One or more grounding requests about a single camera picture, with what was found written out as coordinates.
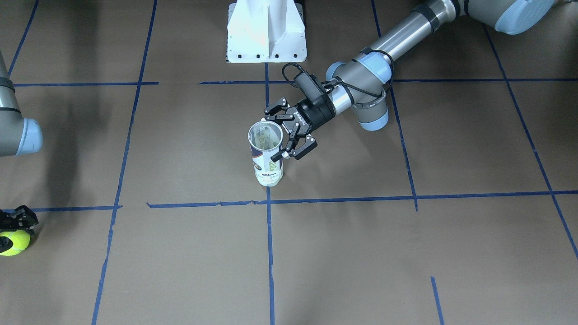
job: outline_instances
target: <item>can rim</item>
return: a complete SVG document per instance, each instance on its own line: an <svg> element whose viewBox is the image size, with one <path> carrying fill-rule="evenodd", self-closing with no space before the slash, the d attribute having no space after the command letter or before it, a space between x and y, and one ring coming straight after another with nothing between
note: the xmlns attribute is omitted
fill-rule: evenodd
<svg viewBox="0 0 578 325"><path fill-rule="evenodd" d="M279 134L280 134L280 138L281 138L281 141L279 142L279 146L280 146L281 143L283 142L283 129L281 128L280 125L278 125L277 123L271 122L271 121L259 121L259 122L255 123L255 124L253 124L253 125L249 128L249 132L247 133L247 140L249 140L249 144L251 145L251 147L253 147L253 148L255 148L255 150L259 150L259 151L261 151L261 152L270 152L270 151L273 151L273 150L279 150L279 146L278 146L278 147L271 148L271 149L268 149L268 150L263 150L263 149L259 149L258 147L256 147L256 146L253 144L253 141L251 141L251 133L252 133L253 129L254 129L257 125L259 125L259 124L268 124L268 125L271 125L271 126L276 127L277 130L279 130Z"/></svg>

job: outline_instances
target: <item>gray floor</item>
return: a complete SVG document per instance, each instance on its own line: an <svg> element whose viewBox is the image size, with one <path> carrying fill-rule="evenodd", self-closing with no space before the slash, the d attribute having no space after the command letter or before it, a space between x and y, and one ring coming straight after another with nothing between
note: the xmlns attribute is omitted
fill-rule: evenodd
<svg viewBox="0 0 578 325"><path fill-rule="evenodd" d="M1 324L578 323L578 3L518 36L444 25L396 66L386 128L338 116L266 189L247 129L301 94L225 62L231 2L0 2L45 135L0 160L0 208L40 218L0 261ZM417 2L306 1L303 66Z"/></svg>

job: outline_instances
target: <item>silver robotic arm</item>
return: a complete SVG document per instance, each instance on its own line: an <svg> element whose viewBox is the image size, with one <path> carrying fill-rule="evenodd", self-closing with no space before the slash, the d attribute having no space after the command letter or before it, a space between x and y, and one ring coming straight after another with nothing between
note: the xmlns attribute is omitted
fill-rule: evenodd
<svg viewBox="0 0 578 325"><path fill-rule="evenodd" d="M40 125L20 113L14 84L0 52L0 157L34 153L42 147Z"/></svg>
<svg viewBox="0 0 578 325"><path fill-rule="evenodd" d="M264 110L261 120L280 124L289 135L285 148L272 160L302 158L317 146L311 132L348 108L355 111L364 129L383 128L388 121L385 98L393 81L394 62L442 24L468 15L497 31L519 34L542 19L554 1L428 0L351 61L332 64L325 75L327 81L319 81L298 64L285 65L283 76L300 88L305 98L294 106L281 98ZM290 66L299 70L293 81L285 74ZM297 147L300 139L305 142Z"/></svg>

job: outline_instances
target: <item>cylindrical container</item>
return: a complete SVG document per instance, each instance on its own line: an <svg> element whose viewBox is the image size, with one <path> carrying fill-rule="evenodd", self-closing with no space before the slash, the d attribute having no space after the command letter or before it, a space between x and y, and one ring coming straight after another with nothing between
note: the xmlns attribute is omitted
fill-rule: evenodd
<svg viewBox="0 0 578 325"><path fill-rule="evenodd" d="M253 168L259 184L263 186L275 186L283 177L283 159L277 162L271 160L271 156L281 149L282 140L283 130L273 122L260 121L249 129Z"/></svg>

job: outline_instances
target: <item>yellow tennis ball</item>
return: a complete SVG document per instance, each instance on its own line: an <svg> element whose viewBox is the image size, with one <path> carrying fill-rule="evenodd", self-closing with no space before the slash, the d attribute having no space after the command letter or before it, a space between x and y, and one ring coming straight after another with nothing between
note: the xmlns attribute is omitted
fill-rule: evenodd
<svg viewBox="0 0 578 325"><path fill-rule="evenodd" d="M0 232L0 237L6 237L12 242L12 247L0 253L3 256L20 254L30 244L30 235L24 230Z"/></svg>

